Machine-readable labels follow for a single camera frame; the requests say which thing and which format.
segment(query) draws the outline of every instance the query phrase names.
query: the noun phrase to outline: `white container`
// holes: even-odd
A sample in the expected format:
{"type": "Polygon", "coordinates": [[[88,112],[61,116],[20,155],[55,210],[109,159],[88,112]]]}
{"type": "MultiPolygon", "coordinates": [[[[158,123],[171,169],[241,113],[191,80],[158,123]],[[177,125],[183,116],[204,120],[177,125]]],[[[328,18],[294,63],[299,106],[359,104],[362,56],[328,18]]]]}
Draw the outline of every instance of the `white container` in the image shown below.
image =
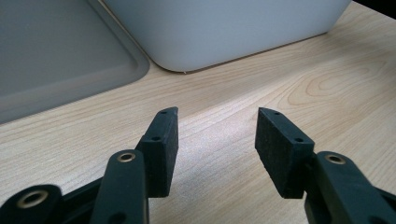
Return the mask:
{"type": "Polygon", "coordinates": [[[328,32],[350,0],[105,0],[159,66],[186,72],[328,32]]]}

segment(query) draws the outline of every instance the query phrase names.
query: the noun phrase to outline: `wood grain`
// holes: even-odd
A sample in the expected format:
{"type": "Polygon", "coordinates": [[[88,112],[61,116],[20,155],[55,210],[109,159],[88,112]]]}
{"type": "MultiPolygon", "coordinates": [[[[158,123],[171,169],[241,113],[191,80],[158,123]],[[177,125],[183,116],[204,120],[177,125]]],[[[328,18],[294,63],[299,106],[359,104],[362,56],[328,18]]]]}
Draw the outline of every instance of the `wood grain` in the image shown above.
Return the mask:
{"type": "Polygon", "coordinates": [[[0,126],[0,203],[21,189],[63,193],[103,175],[134,148],[157,111],[179,107],[171,195],[150,199],[151,223],[306,223],[254,149],[259,106],[287,115],[396,194],[396,21],[352,3],[325,34],[183,75],[154,63],[141,80],[0,126]]]}

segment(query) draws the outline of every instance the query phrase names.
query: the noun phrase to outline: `light wood surface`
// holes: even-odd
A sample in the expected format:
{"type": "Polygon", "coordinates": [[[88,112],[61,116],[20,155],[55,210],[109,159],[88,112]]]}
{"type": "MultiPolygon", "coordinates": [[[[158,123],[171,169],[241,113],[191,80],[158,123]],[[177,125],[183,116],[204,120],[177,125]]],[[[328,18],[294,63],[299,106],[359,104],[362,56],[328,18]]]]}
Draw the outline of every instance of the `light wood surface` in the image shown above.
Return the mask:
{"type": "Polygon", "coordinates": [[[33,185],[67,193],[102,176],[174,105],[177,164],[170,196],[149,200],[151,223],[307,222],[304,200],[278,196],[254,148],[259,106],[396,194],[396,21],[352,3],[326,35],[188,75],[152,63],[131,85],[1,125],[0,203],[33,185]]]}

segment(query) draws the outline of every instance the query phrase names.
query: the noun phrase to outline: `screw hole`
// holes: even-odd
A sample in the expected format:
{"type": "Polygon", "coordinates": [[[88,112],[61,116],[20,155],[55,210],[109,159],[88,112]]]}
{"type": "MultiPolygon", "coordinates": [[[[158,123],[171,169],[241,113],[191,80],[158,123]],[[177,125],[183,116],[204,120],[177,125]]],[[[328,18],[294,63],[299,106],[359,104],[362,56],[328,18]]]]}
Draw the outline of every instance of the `screw hole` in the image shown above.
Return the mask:
{"type": "Polygon", "coordinates": [[[127,161],[132,161],[135,157],[136,155],[134,153],[127,152],[119,155],[117,157],[117,160],[120,162],[127,162],[127,161]]]}
{"type": "Polygon", "coordinates": [[[369,217],[369,221],[373,224],[388,224],[388,222],[381,217],[369,217]]]}
{"type": "Polygon", "coordinates": [[[126,216],[123,213],[116,213],[108,219],[108,224],[122,224],[126,220],[126,216]]]}
{"type": "Polygon", "coordinates": [[[19,208],[30,208],[36,206],[47,199],[49,193],[43,189],[34,190],[23,195],[17,202],[19,208]]]}
{"type": "Polygon", "coordinates": [[[346,163],[346,161],[343,158],[341,158],[339,156],[335,156],[335,155],[327,155],[325,158],[327,161],[330,161],[332,163],[339,164],[339,165],[346,163]]]}

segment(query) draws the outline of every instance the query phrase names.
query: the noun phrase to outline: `gray tray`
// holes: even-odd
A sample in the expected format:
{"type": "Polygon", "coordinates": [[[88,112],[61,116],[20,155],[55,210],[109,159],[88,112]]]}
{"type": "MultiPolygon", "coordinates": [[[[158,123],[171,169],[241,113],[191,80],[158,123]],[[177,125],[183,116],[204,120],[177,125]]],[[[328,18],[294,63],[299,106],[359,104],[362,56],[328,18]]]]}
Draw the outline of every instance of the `gray tray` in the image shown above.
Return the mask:
{"type": "Polygon", "coordinates": [[[0,123],[143,77],[149,61],[96,0],[0,0],[0,123]]]}

